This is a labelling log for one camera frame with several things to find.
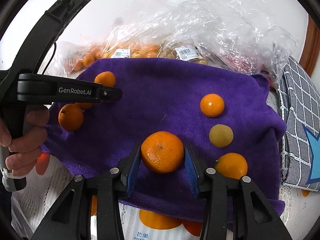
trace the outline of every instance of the barcode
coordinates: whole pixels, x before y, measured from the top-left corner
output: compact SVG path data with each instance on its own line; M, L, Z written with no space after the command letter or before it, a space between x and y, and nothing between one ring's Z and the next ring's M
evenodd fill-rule
M180 54L181 56L184 55L184 54L188 54L188 53L191 53L191 50L190 49L183 49L183 50L180 50Z

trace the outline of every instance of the silver bolt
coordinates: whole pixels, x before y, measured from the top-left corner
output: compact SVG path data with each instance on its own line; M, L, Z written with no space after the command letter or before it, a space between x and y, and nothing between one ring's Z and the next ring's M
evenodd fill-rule
M250 177L248 177L248 176L243 176L243 177L242 177L242 180L243 180L245 183L251 182L251 179L250 179Z
M207 168L206 171L208 174L215 174L216 173L216 170L214 168Z
M75 181L81 181L83 179L83 177L82 177L82 175L76 175L75 177L74 177L74 180Z
M111 174L117 174L119 172L119 169L118 168L111 168L110 169L110 173Z

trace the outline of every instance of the human hand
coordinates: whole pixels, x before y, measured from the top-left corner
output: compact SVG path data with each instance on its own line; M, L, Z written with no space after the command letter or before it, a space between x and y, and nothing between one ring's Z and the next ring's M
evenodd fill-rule
M43 106L41 109L32 110L26 116L26 121L34 127L20 138L11 138L8 128L0 120L0 145L9 147L10 152L16 154L6 158L5 164L12 170L14 176L27 175L37 163L41 155L40 145L47 139L47 131L44 126L49 120L49 109Z

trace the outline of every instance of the blue star pattern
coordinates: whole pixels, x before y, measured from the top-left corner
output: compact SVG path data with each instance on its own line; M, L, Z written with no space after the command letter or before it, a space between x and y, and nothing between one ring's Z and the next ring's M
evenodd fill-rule
M312 184L320 181L320 133L318 133L318 136L316 137L304 125L303 129L306 133L312 155L310 174L307 184Z

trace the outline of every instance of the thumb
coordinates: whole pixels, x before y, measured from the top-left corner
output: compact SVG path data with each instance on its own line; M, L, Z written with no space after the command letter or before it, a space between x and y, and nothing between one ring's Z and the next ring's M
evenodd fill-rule
M8 147L11 143L11 134L2 120L0 120L0 145Z

